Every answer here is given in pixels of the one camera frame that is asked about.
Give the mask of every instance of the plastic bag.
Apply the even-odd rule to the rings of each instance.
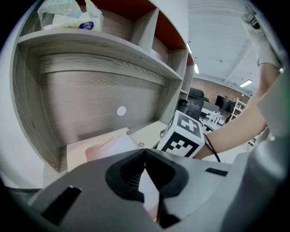
[[[75,0],[45,0],[38,10],[42,29],[80,28],[102,31],[102,12],[85,0],[87,12],[83,13]]]

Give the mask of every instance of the black monitor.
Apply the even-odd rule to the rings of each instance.
[[[222,110],[231,113],[235,107],[235,102],[218,95],[215,105],[220,107]]]

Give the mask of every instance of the ceiling light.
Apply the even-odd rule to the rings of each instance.
[[[240,85],[240,87],[243,88],[243,87],[245,87],[245,86],[247,86],[247,85],[249,85],[251,83],[253,83],[253,81],[247,80],[245,83],[243,83],[242,85]]]
[[[198,65],[197,64],[194,64],[194,70],[196,73],[199,73],[199,69],[198,69]]]
[[[189,46],[189,44],[187,43],[187,49],[189,50],[189,53],[191,54],[192,53],[192,51],[191,51],[191,48],[190,48],[190,46]]]

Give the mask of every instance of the brown wall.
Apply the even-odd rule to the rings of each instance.
[[[193,78],[191,87],[202,90],[204,96],[213,104],[216,102],[218,95],[222,97],[227,96],[231,101],[234,101],[235,98],[239,98],[240,101],[246,104],[249,100],[247,96],[242,97],[242,94],[236,90],[198,78]]]

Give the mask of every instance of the ceiling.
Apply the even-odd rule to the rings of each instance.
[[[188,43],[199,74],[195,77],[247,96],[259,84],[257,57],[240,22],[242,0],[188,0]],[[252,80],[241,88],[239,85]]]

